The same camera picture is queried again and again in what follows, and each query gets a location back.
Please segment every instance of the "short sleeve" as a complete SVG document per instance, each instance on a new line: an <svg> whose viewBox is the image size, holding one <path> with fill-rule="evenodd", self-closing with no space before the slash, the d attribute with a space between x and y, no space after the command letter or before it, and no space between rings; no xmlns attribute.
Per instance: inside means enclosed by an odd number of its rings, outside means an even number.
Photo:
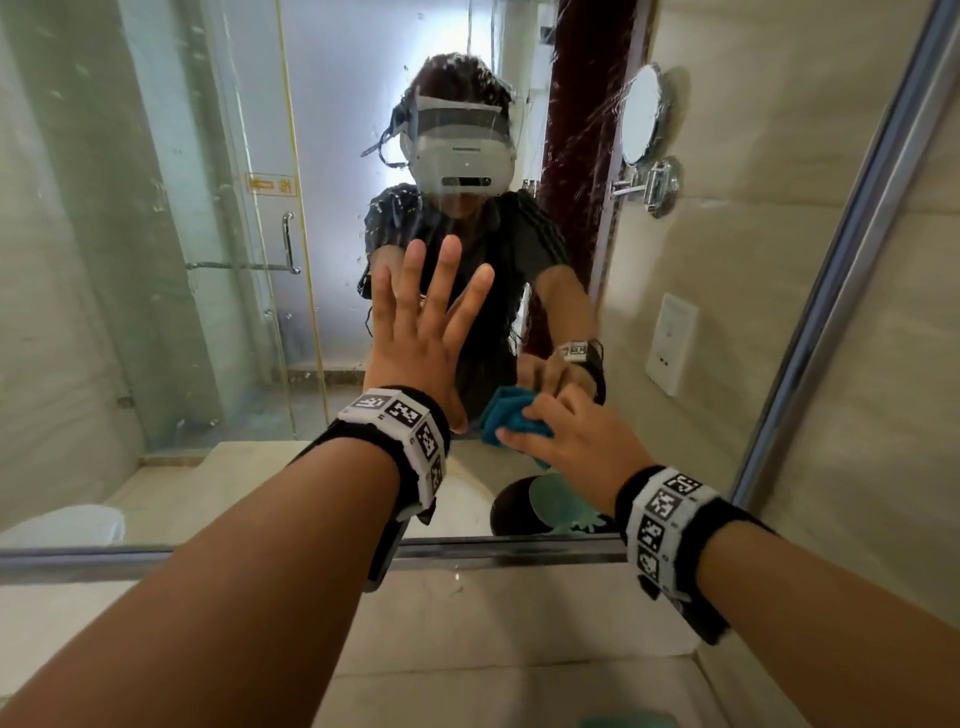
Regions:
<svg viewBox="0 0 960 728"><path fill-rule="evenodd" d="M569 265L570 258L557 224L533 197L521 190L516 194L516 202L516 267L532 285L547 268Z"/></svg>
<svg viewBox="0 0 960 728"><path fill-rule="evenodd" d="M413 185L399 184L385 189L370 201L364 221L367 255L384 245L406 247L402 231L411 209L416 209L418 198Z"/></svg>

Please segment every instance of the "reflected wristband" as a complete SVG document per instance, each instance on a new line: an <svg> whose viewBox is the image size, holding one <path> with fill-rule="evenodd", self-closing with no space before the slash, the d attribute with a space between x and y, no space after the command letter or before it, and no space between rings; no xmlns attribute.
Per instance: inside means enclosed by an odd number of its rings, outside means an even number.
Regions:
<svg viewBox="0 0 960 728"><path fill-rule="evenodd" d="M294 460L341 437L383 449L399 471L393 514L380 536L367 577L365 591L373 592L383 582L410 518L434 506L446 475L450 427L440 406L420 390L404 386L371 389L345 407L326 432Z"/></svg>
<svg viewBox="0 0 960 728"><path fill-rule="evenodd" d="M593 401L597 404L607 402L607 380L603 375L603 347L596 339L591 341L571 341L557 348L565 362L576 364L587 370L597 385Z"/></svg>
<svg viewBox="0 0 960 728"><path fill-rule="evenodd" d="M642 470L624 484L615 521L643 591L653 599L666 596L704 642L717 644L730 625L697 587L704 548L734 521L770 529L700 481L661 466Z"/></svg>

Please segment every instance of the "wall switch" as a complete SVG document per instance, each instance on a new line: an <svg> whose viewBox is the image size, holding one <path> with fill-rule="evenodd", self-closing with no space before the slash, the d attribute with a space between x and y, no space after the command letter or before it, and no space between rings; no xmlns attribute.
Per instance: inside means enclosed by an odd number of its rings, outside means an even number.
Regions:
<svg viewBox="0 0 960 728"><path fill-rule="evenodd" d="M700 309L693 303L663 294L660 316L654 330L654 341L647 359L647 376L670 397L680 391L680 380L686 360L693 351Z"/></svg>

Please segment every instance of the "round magnifying mirror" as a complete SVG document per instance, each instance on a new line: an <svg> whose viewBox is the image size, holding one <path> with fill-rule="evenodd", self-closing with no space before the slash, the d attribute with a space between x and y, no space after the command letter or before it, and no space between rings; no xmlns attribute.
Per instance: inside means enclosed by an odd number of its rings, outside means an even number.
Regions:
<svg viewBox="0 0 960 728"><path fill-rule="evenodd" d="M660 69L655 63L643 66L634 76L623 105L620 146L627 164L637 165L650 154L664 126L667 106Z"/></svg>

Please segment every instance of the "dark wooden door frame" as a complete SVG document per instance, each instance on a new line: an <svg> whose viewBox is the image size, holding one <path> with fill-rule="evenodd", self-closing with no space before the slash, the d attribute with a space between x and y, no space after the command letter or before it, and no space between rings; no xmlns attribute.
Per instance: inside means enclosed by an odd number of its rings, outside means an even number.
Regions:
<svg viewBox="0 0 960 728"><path fill-rule="evenodd" d="M561 0L538 201L566 240L570 265L599 303L621 171L619 100L646 51L653 0ZM546 315L531 301L524 350L553 351Z"/></svg>

